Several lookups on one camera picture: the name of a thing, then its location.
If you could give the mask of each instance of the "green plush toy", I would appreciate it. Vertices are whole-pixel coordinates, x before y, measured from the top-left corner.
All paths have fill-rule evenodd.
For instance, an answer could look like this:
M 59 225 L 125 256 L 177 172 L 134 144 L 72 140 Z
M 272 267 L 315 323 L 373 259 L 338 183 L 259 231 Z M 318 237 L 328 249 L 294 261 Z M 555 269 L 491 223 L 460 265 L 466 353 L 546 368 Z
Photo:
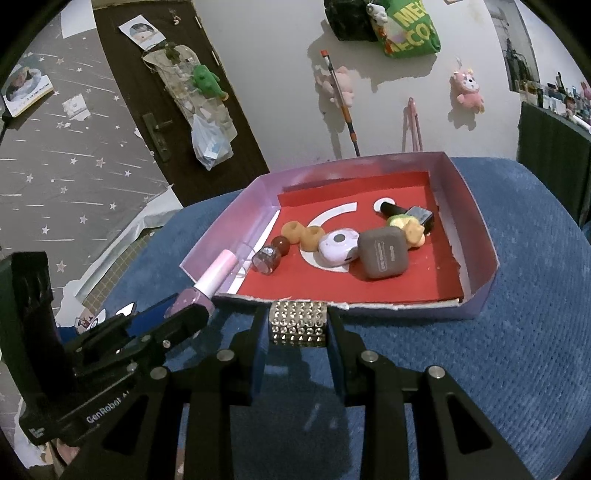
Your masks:
M 221 100 L 227 100 L 229 95 L 224 92 L 217 84 L 219 77 L 209 71 L 205 65 L 197 65 L 193 70 L 193 84 L 197 91 L 206 97 L 218 97 Z

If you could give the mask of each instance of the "nail polish cap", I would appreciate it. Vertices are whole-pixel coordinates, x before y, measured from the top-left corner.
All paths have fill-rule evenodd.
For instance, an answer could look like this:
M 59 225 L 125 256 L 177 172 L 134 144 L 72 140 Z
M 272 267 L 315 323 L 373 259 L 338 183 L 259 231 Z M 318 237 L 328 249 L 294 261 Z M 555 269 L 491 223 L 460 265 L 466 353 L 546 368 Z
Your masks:
M 238 258 L 230 250 L 222 250 L 201 278 L 195 283 L 195 288 L 211 299 L 215 292 L 222 286 L 224 280 L 238 265 Z

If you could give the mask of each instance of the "photo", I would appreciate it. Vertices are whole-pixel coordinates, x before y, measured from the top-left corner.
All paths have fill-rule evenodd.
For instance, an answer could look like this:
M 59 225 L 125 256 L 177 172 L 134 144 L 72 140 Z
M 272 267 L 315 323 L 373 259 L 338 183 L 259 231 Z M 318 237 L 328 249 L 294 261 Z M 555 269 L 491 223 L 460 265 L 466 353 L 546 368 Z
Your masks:
M 156 32 L 152 27 L 145 23 L 136 23 L 129 29 L 129 35 L 131 35 L 137 43 L 144 43 L 156 35 Z
M 138 15 L 129 20 L 121 25 L 119 29 L 145 51 L 166 40 L 166 37 L 148 22 L 143 15 Z
M 4 84 L 2 96 L 8 111 L 16 117 L 52 90 L 49 77 L 41 70 L 18 64 Z

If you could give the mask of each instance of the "screw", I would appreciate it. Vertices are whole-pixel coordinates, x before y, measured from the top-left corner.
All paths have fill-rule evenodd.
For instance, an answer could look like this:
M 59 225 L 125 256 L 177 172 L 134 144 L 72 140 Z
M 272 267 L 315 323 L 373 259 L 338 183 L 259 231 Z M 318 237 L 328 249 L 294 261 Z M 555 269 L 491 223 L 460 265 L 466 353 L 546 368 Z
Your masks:
M 379 355 L 372 351 L 366 350 L 365 352 L 361 352 L 361 360 L 368 362 L 370 364 L 374 363 L 379 358 Z
M 445 377 L 445 370 L 443 369 L 443 367 L 440 367 L 439 365 L 430 366 L 428 372 L 429 375 L 431 375 L 433 378 Z
M 218 360 L 220 360 L 220 362 L 229 362 L 232 360 L 232 358 L 234 358 L 234 352 L 231 350 L 220 350 L 216 354 L 216 357 Z
M 166 370 L 164 367 L 153 368 L 150 372 L 150 376 L 154 380 L 162 380 L 164 377 L 166 377 L 166 375 L 168 375 L 168 370 Z

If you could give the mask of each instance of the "pink cardboard tray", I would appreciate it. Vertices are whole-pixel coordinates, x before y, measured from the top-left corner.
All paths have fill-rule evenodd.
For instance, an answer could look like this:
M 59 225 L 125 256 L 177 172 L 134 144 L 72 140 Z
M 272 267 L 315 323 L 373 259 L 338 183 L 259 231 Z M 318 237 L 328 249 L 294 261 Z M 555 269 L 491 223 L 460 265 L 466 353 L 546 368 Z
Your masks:
M 228 249 L 236 253 L 240 263 L 216 295 L 243 301 L 269 302 L 268 299 L 238 295 L 238 290 L 249 269 L 252 254 L 263 246 L 279 216 L 279 194 L 336 181 L 408 171 L 428 172 L 443 229 L 453 256 L 460 265 L 463 298 L 423 304 L 333 304 L 351 313 L 393 318 L 474 318 L 486 301 L 499 260 L 472 192 L 443 152 L 351 158 L 258 177 L 214 221 L 180 267 L 196 281 L 220 251 Z

